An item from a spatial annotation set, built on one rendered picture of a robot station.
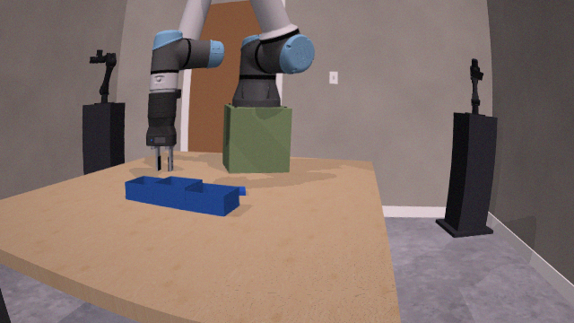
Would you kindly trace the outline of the blue three-compartment bin rack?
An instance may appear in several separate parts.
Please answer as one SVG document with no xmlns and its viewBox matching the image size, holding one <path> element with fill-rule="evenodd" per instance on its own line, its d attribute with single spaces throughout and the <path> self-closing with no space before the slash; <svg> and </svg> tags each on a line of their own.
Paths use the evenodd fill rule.
<svg viewBox="0 0 574 323">
<path fill-rule="evenodd" d="M 201 214 L 226 216 L 239 207 L 239 187 L 203 183 L 202 179 L 142 176 L 126 181 L 125 188 L 127 200 Z"/>
</svg>

